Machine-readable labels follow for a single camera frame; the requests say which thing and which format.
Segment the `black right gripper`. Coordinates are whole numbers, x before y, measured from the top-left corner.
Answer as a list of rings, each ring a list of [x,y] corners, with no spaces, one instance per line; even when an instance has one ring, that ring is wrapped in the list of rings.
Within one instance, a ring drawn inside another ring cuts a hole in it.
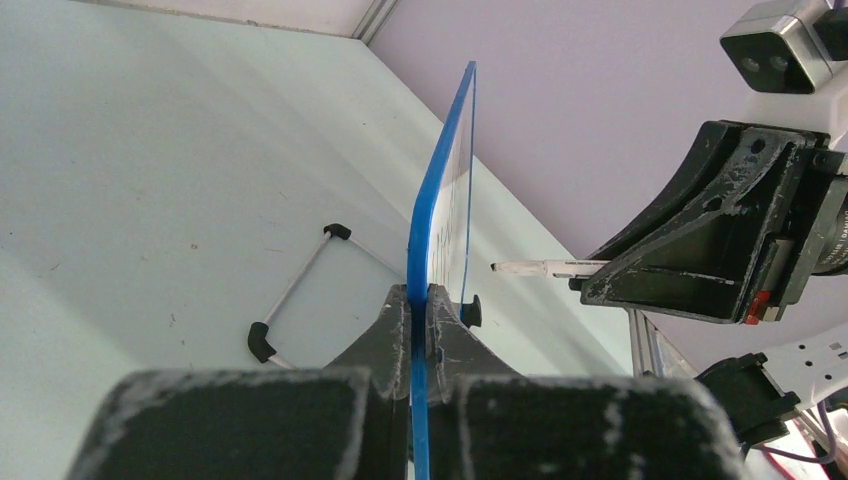
[[[704,123],[662,191],[589,256],[608,264],[580,281],[581,302],[780,320],[812,277],[847,273],[847,154],[818,145],[809,131]]]

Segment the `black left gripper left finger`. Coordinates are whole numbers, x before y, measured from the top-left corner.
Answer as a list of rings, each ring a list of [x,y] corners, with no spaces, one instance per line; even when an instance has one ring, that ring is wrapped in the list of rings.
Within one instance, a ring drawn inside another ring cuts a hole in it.
[[[320,369],[131,373],[105,396],[71,479],[403,479],[410,312],[377,320]]]

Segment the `black whiteboard marker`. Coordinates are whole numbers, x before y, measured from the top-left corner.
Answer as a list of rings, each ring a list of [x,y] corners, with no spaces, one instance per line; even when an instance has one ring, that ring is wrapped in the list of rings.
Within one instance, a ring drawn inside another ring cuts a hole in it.
[[[588,278],[608,264],[606,260],[522,260],[495,262],[490,265],[493,272],[550,278]]]

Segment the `blue-framed whiteboard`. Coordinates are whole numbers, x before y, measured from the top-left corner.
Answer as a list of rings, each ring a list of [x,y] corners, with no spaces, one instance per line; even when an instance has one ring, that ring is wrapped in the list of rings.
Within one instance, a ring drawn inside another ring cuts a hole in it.
[[[470,61],[439,133],[412,210],[406,290],[411,310],[410,407],[414,477],[429,479],[429,291],[465,296],[470,243],[477,63]]]

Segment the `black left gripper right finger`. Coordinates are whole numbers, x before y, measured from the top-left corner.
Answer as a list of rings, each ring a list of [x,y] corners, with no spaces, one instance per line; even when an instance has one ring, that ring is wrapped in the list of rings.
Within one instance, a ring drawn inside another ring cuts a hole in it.
[[[430,411],[433,479],[744,479],[725,412],[691,379],[464,371]]]

